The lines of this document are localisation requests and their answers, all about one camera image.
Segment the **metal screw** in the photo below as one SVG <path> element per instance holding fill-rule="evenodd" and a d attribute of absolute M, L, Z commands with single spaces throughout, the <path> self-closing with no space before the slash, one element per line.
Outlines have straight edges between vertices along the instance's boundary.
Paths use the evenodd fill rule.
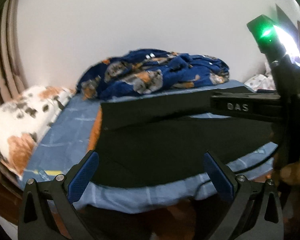
<path fill-rule="evenodd" d="M 33 179 L 33 178 L 28 179 L 27 183 L 28 183 L 29 185 L 32 184 L 32 183 L 34 183 L 34 179 Z"/>
<path fill-rule="evenodd" d="M 58 176 L 56 176 L 57 181 L 62 181 L 64 178 L 65 176 L 63 174 L 59 174 Z"/>
<path fill-rule="evenodd" d="M 269 180 L 268 180 L 268 184 L 269 184 L 269 185 L 273 185 L 273 184 L 274 184 L 274 181 L 273 181 L 272 179 L 269 179 Z"/>
<path fill-rule="evenodd" d="M 245 176 L 243 176 L 243 175 L 238 175 L 237 176 L 237 179 L 238 179 L 238 181 L 245 181 L 246 180 L 246 177 Z"/>

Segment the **mattress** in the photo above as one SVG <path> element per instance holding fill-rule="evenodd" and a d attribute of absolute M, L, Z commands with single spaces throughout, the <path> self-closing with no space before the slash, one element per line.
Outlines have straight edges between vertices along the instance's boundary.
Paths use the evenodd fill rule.
<path fill-rule="evenodd" d="M 211 89 L 226 89 L 244 86 L 242 83 L 230 80 L 227 83 L 196 89 L 168 90 L 161 93 L 143 95 L 140 97 L 112 98 L 108 102 L 141 100 L 143 98 L 159 97 L 175 93 L 193 93 Z M 67 173 L 86 154 L 90 131 L 95 121 L 101 101 L 82 100 L 82 95 L 74 96 L 60 114 L 49 132 L 39 143 L 33 153 L 23 179 L 19 181 L 24 188 L 29 178 L 37 181 L 52 180 L 57 174 Z M 211 113 L 192 115 L 193 118 L 227 118 Z M 268 143 L 252 153 L 228 163 L 233 171 L 249 168 L 266 159 L 276 148 L 276 144 Z M 257 168 L 244 173 L 248 179 L 254 179 L 272 169 L 272 159 Z M 172 183 L 141 188 L 115 188 L 89 183 L 81 199 L 74 203 L 79 209 L 90 204 L 99 208 L 117 210 L 125 213 L 139 213 L 162 206 L 176 204 L 180 199 L 194 197 L 204 199 L 215 194 L 215 188 L 206 173 Z"/>

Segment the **blue finger pad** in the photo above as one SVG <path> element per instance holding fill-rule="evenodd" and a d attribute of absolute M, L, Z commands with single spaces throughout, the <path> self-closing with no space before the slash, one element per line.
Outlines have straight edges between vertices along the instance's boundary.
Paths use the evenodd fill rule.
<path fill-rule="evenodd" d="M 69 183 L 67 197 L 70 203 L 79 201 L 98 165 L 99 155 L 93 152 Z"/>
<path fill-rule="evenodd" d="M 221 200 L 232 202 L 234 200 L 234 187 L 232 183 L 227 179 L 222 169 L 208 152 L 204 154 L 203 160 L 204 170 L 211 179 Z"/>

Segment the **pillow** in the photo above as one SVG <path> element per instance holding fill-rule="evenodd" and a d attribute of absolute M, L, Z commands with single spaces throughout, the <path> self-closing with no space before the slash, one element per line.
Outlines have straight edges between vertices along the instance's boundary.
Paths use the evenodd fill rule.
<path fill-rule="evenodd" d="M 22 178 L 33 150 L 55 122 L 74 91 L 33 86 L 0 106 L 0 161 Z"/>

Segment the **crumpled blanket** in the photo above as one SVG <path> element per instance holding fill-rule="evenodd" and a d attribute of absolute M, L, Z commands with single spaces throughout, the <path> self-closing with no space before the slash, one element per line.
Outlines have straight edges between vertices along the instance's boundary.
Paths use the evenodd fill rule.
<path fill-rule="evenodd" d="M 138 96 L 171 88 L 222 84 L 229 67 L 211 56 L 189 55 L 158 49 L 130 51 L 90 67 L 77 83 L 84 99 Z"/>

